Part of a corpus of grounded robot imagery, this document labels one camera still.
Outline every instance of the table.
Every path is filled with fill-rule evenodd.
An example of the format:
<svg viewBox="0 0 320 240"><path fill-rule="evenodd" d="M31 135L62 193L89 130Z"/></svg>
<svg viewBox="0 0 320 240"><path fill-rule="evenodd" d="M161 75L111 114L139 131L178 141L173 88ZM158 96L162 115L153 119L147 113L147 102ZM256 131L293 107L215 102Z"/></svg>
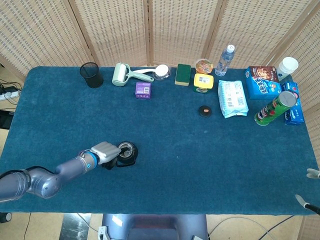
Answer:
<svg viewBox="0 0 320 240"><path fill-rule="evenodd" d="M151 99L136 99L136 80L113 86L113 67L100 69L104 83L87 87L79 67L36 67L21 93L0 159L0 172L43 166L54 170L99 142L131 141L136 164L88 172L50 199L27 193L0 204L1 212L124 214L308 215L295 194L317 204L319 183L306 125L282 117L259 126L254 114L268 101L249 100L244 69L214 76L208 94L174 84L152 83ZM193 79L195 70L191 69ZM224 119L218 81L241 80L248 116ZM208 105L212 116L201 117Z"/></svg>

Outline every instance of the floor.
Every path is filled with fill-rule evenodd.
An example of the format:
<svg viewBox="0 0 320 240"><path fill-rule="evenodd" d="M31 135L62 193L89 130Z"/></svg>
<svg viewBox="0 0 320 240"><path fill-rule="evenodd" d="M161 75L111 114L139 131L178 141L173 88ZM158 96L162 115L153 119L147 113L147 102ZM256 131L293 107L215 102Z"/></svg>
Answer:
<svg viewBox="0 0 320 240"><path fill-rule="evenodd" d="M7 82L23 82L19 81L5 68L0 67L0 79ZM14 105L8 101L0 101L0 109L4 108L15 108ZM2 153L8 130L0 129L0 154ZM1 240L65 240L65 239L79 239L83 238L70 238L62 234L63 231L72 231L72 229L65 229L63 227L63 221L66 219L68 214L63 213L32 213L29 221L29 213L13 213L12 220L6 223L0 224L0 239ZM207 215L207 227L209 233L221 223L210 236L211 240L258 240L264 233L263 230L257 223L252 222L248 219L257 221L259 224L264 226L266 229L270 229L277 223L286 219L288 216L271 216L271 215ZM94 228L98 229L102 222L102 214L89 214L85 219ZM303 217L294 216L282 223L271 231L271 234L276 240L296 240ZM78 224L84 225L81 218L77 218ZM96 240L97 233L92 229L89 229L87 234L88 240ZM272 239L266 235L264 240Z"/></svg>

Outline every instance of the blue box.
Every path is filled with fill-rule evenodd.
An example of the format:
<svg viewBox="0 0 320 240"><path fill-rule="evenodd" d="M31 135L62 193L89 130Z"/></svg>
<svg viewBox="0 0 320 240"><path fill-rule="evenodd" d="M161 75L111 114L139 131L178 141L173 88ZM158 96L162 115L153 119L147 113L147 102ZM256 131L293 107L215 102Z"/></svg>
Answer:
<svg viewBox="0 0 320 240"><path fill-rule="evenodd" d="M286 125L300 125L305 122L304 112L301 108L301 101L299 98L298 84L294 81L285 81L281 84L283 91L290 91L298 95L295 106L284 113L284 119Z"/></svg>
<svg viewBox="0 0 320 240"><path fill-rule="evenodd" d="M249 99L272 100L282 91L274 66L249 66L244 74Z"/></svg>

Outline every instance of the robotic arm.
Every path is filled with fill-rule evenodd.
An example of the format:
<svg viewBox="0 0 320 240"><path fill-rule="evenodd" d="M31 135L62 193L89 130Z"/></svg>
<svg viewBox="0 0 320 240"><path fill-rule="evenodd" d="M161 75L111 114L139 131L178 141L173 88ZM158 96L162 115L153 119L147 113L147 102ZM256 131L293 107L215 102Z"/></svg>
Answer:
<svg viewBox="0 0 320 240"><path fill-rule="evenodd" d="M11 170L0 175L0 203L20 199L26 192L41 198L53 197L67 182L93 170L97 165L111 169L119 154L128 148L119 148L103 141L75 158L55 168L54 173L41 166Z"/></svg>

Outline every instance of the green can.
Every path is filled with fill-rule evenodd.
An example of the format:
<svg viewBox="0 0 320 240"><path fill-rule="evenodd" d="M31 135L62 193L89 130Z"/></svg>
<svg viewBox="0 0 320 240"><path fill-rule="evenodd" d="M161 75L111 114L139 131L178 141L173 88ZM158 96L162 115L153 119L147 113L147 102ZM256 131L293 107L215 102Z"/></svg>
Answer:
<svg viewBox="0 0 320 240"><path fill-rule="evenodd" d="M255 122L260 126L267 126L270 122L296 105L297 97L291 91L283 91L268 105L254 115Z"/></svg>

